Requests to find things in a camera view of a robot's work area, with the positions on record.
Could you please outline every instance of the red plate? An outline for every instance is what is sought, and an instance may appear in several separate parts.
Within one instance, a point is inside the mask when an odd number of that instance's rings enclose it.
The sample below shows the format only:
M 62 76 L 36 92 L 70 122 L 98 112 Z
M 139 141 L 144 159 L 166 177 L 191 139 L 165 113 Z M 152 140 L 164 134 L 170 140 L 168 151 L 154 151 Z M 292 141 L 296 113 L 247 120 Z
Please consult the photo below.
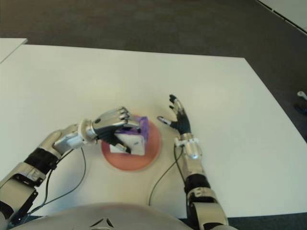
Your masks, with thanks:
M 158 128 L 149 121 L 149 137 L 145 149 L 145 155 L 130 155 L 126 153 L 110 152 L 110 145 L 106 142 L 101 143 L 102 154 L 106 160 L 115 168 L 134 171 L 148 166 L 158 156 L 161 148 L 161 134 Z

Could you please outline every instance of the silver metal forearm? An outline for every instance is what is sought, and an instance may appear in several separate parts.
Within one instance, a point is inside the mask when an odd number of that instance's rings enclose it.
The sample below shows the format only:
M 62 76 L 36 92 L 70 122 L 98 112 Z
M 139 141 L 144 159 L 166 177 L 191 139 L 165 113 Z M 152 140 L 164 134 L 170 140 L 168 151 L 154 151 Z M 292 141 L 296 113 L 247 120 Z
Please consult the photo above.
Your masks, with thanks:
M 183 148 L 182 174 L 185 180 L 192 174 L 205 176 L 201 163 L 202 151 L 198 142 L 198 139 L 193 138 L 191 133 L 182 134 L 180 140 L 178 138 L 175 139 L 175 145 Z

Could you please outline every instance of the white object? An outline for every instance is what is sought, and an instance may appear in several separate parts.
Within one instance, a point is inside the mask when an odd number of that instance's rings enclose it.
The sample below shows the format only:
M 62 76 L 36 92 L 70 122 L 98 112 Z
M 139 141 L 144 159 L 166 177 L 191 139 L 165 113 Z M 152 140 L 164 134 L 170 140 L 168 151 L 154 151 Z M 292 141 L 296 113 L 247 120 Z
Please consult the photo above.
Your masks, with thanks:
M 307 100 L 307 95 L 306 95 L 303 91 L 297 92 L 297 95 L 298 95 L 299 97 L 302 97 L 302 98 L 304 98 L 305 100 Z
M 118 137 L 118 139 L 124 142 L 131 149 L 131 155 L 145 155 L 145 140 L 143 136 L 128 135 L 124 133 L 116 133 L 115 136 Z M 113 145 L 110 145 L 110 151 L 113 153 L 126 153 Z
M 156 119 L 175 119 L 170 93 L 187 111 L 208 180 L 228 217 L 307 212 L 307 144 L 244 58 L 22 45 L 0 72 L 1 177 L 50 132 L 116 106 L 147 116 L 162 135 L 155 162 L 135 172 L 112 167 L 100 145 L 86 146 L 84 182 L 36 215 L 96 202 L 147 204 L 174 162 L 178 134 Z M 52 174 L 49 199 L 72 189 L 82 172 L 76 150 Z M 156 187 L 153 206 L 184 218 L 183 186 L 173 167 Z M 38 191 L 34 206 L 44 198 L 45 183 Z
M 0 38 L 0 63 L 27 41 L 25 38 Z

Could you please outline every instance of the wire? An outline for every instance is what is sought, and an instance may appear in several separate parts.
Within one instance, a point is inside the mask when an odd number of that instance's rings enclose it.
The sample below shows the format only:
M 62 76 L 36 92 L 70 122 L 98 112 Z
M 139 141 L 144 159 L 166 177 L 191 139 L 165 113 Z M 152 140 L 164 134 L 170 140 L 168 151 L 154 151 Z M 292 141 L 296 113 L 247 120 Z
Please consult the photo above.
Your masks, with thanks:
M 174 145 L 174 158 L 175 158 L 175 162 L 176 162 L 176 165 L 177 165 L 177 167 L 178 167 L 178 170 L 179 170 L 179 172 L 180 172 L 180 176 L 181 176 L 182 181 L 183 181 L 183 183 L 184 183 L 184 177 L 183 177 L 182 171 L 181 171 L 181 169 L 180 169 L 180 167 L 179 167 L 178 159 L 177 159 L 177 157 L 176 157 L 176 146 L 175 146 L 175 145 Z
M 183 149 L 182 149 L 180 155 L 179 155 L 178 158 L 177 158 L 177 157 L 176 157 L 176 152 L 175 152 L 175 146 L 174 146 L 175 161 L 174 161 L 174 163 L 171 164 L 171 166 L 168 167 L 168 169 L 162 174 L 162 176 L 160 176 L 159 180 L 154 184 L 153 189 L 152 189 L 152 191 L 150 192 L 150 196 L 149 196 L 149 200 L 148 200 L 148 206 L 151 205 L 151 200 L 152 200 L 152 196 L 153 196 L 153 193 L 154 193 L 154 189 L 156 188 L 156 186 L 158 185 L 158 183 L 160 182 L 160 180 L 165 176 L 165 174 L 166 174 L 175 164 L 177 164 L 177 166 L 178 166 L 178 162 L 177 162 L 177 161 L 178 161 L 179 158 L 182 156 L 182 153 L 183 153 Z
M 67 157 L 72 151 L 73 151 L 73 149 L 70 150 L 70 151 L 68 151 L 68 152 L 58 161 L 58 163 L 60 163 L 60 162 L 61 162 L 65 157 Z M 83 160 L 84 160 L 84 171 L 83 171 L 83 175 L 82 175 L 82 178 L 81 178 L 80 182 L 79 182 L 73 189 L 71 189 L 70 191 L 66 192 L 65 194 L 60 195 L 60 196 L 58 196 L 58 197 L 56 197 L 56 198 L 54 198 L 54 199 L 52 199 L 52 200 L 46 202 L 46 201 L 47 201 L 47 198 L 48 198 L 49 180 L 50 180 L 51 174 L 52 174 L 52 172 L 53 172 L 53 170 L 51 170 L 50 173 L 49 173 L 49 175 L 48 175 L 47 182 L 46 182 L 46 189 L 45 189 L 45 198 L 44 198 L 44 201 L 42 202 L 41 205 L 39 205 L 39 206 L 33 208 L 32 211 L 30 211 L 30 212 L 27 214 L 27 216 L 26 216 L 26 218 L 24 219 L 23 223 L 25 223 L 25 222 L 27 221 L 27 219 L 29 218 L 29 216 L 30 216 L 32 213 L 38 211 L 38 210 L 39 210 L 40 208 L 42 208 L 43 206 L 45 206 L 45 205 L 47 205 L 47 204 L 49 204 L 49 203 L 51 203 L 51 202 L 53 202 L 53 201 L 55 201 L 55 200 L 57 200 L 57 199 L 60 199 L 60 198 L 62 198 L 62 197 L 64 197 L 64 196 L 68 195 L 69 193 L 72 193 L 74 190 L 76 190 L 76 189 L 79 187 L 79 185 L 82 183 L 82 181 L 83 181 L 83 179 L 84 179 L 84 177 L 85 177 L 85 173 L 86 173 L 86 160 L 85 160 L 85 155 L 84 155 L 83 148 L 81 148 L 81 151 L 82 151 L 82 156 L 83 156 Z
M 78 183 L 73 189 L 71 189 L 70 191 L 68 191 L 67 193 L 64 193 L 63 195 L 60 195 L 60 196 L 58 196 L 57 198 L 54 198 L 54 199 L 52 199 L 52 200 L 46 202 L 44 205 L 47 205 L 47 204 L 49 204 L 49 203 L 51 203 L 51 202 L 53 202 L 53 201 L 55 201 L 55 200 L 57 200 L 57 199 L 60 199 L 60 198 L 62 198 L 62 197 L 64 197 L 64 196 L 68 195 L 69 193 L 72 193 L 73 191 L 75 191 L 75 190 L 79 187 L 79 185 L 81 185 L 81 183 L 82 183 L 82 181 L 83 181 L 83 179 L 84 179 L 84 177 L 85 177 L 85 173 L 86 173 L 86 160 L 85 160 L 85 155 L 84 155 L 84 151 L 83 151 L 82 148 L 81 148 L 81 151 L 82 151 L 82 156 L 83 156 L 83 161 L 84 161 L 84 171 L 83 171 L 83 175 L 82 175 L 82 178 L 81 178 L 81 180 L 79 181 L 79 183 Z

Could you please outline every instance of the gray carpet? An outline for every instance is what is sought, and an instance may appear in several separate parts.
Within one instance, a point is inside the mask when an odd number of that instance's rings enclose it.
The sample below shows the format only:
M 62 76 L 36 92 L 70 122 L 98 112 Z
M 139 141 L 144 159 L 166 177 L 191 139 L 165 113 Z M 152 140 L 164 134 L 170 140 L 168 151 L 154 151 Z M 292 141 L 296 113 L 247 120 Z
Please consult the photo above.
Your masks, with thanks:
M 307 36 L 255 0 L 0 0 L 0 36 L 37 45 L 244 57 L 307 136 L 307 116 L 293 109 L 304 103 L 296 92 L 307 92 Z M 307 214 L 230 222 L 242 230 L 302 230 Z

